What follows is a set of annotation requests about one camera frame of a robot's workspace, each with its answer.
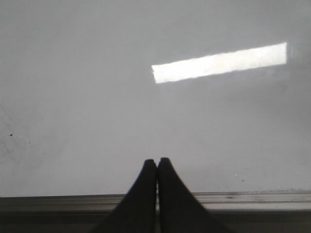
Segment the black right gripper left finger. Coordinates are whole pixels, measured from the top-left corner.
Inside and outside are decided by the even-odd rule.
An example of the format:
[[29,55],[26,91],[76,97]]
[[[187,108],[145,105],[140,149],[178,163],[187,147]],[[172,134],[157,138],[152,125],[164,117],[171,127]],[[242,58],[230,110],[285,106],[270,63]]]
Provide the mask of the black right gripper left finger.
[[136,181],[93,233],[153,233],[155,231],[157,167],[144,161]]

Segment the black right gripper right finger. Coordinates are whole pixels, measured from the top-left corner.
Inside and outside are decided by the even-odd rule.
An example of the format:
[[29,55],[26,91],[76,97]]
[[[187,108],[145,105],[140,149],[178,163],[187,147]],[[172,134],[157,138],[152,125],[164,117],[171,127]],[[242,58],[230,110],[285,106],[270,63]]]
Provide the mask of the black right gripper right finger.
[[187,189],[169,158],[157,167],[160,228],[163,233],[232,233]]

